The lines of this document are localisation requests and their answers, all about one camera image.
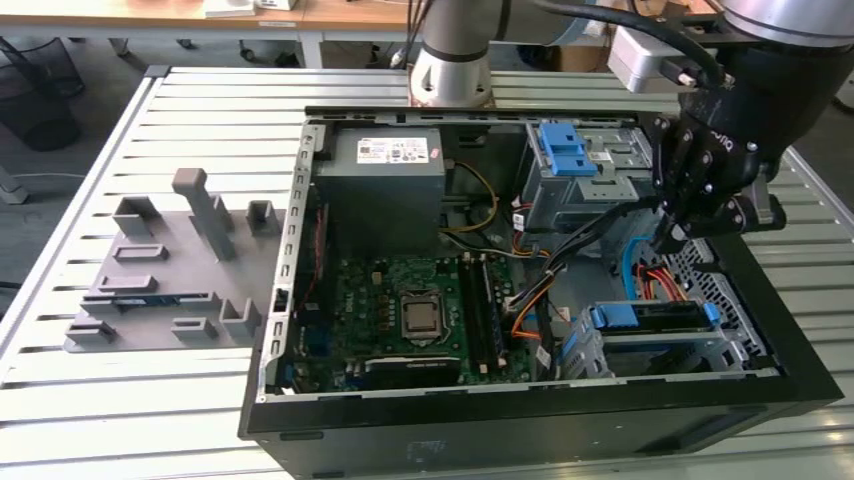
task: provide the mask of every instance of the yellow wire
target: yellow wire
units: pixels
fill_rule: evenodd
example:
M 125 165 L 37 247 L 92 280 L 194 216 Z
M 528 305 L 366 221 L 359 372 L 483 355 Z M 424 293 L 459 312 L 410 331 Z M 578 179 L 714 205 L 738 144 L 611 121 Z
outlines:
M 498 213 L 498 196 L 495 195 L 495 190 L 492 190 L 492 185 L 490 185 L 490 182 L 486 181 L 486 178 L 483 178 L 483 175 L 480 175 L 480 173 L 474 169 L 471 165 L 463 162 L 456 162 L 456 165 L 463 167 L 466 170 L 471 172 L 471 174 L 475 177 L 478 177 L 478 180 L 480 180 L 480 183 L 483 184 L 486 189 L 490 191 L 490 197 L 492 197 L 492 210 L 490 211 L 490 216 L 486 218 L 486 220 L 478 223 L 476 225 L 467 225 L 464 227 L 440 228 L 439 229 L 440 232 L 458 233 L 458 232 L 471 232 L 474 230 L 479 230 L 480 228 L 486 227 L 490 223 L 492 223 L 492 220 L 495 219 L 495 214 Z

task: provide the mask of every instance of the wooden table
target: wooden table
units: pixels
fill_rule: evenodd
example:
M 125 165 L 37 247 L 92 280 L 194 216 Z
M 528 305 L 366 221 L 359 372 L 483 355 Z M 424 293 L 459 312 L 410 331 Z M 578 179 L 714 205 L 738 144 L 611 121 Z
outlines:
M 651 10 L 663 1 L 650 0 Z M 678 1 L 709 11 L 703 0 Z M 298 40 L 306 67 L 323 68 L 323 41 L 403 41 L 406 11 L 399 0 L 300 0 L 292 11 L 206 19 L 202 0 L 4 0 L 0 36 Z M 602 39 L 574 44 L 600 45 Z

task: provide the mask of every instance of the motherboard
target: motherboard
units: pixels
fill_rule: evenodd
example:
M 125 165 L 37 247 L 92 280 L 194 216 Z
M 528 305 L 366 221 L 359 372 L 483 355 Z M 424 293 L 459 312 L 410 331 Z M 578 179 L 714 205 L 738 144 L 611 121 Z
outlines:
M 502 331 L 512 294 L 503 258 L 346 259 L 334 276 L 332 322 L 307 322 L 295 365 L 304 388 L 412 387 L 414 371 L 430 384 L 530 380 L 528 350 L 506 344 Z

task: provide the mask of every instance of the green circuit board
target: green circuit board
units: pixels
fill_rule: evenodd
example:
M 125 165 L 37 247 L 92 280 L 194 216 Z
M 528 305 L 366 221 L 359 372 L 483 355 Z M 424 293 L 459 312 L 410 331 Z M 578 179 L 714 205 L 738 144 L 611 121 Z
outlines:
M 496 371 L 474 370 L 468 362 L 464 305 L 458 278 L 458 258 L 347 259 L 336 266 L 335 317 L 328 338 L 327 360 L 314 359 L 310 376 L 320 391 L 356 390 L 347 383 L 346 369 L 360 359 L 402 356 L 455 357 L 462 360 L 462 385 L 524 382 L 530 378 L 524 345 L 504 353 L 507 365 Z M 494 299 L 512 294 L 508 265 L 503 258 L 487 263 Z M 439 338 L 404 337 L 404 303 L 431 298 L 440 305 L 443 328 Z

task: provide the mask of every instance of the ram slot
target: ram slot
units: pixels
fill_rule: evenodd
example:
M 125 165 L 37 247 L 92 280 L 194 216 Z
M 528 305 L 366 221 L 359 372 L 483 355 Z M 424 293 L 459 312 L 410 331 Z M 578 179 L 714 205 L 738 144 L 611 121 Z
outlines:
M 486 310 L 486 315 L 482 319 L 483 332 L 488 335 L 487 341 L 490 341 L 490 368 L 496 369 L 507 365 L 507 361 L 504 360 L 504 340 L 502 339 L 502 311 L 495 302 L 488 262 L 483 257 L 480 257 L 480 278 L 483 278 L 483 306 Z
M 460 297 L 463 302 L 463 322 L 466 324 L 466 341 L 468 342 L 468 362 L 471 371 L 488 372 L 487 342 L 482 332 L 482 302 L 483 286 L 480 269 L 474 264 L 475 259 L 464 255 L 458 263 Z

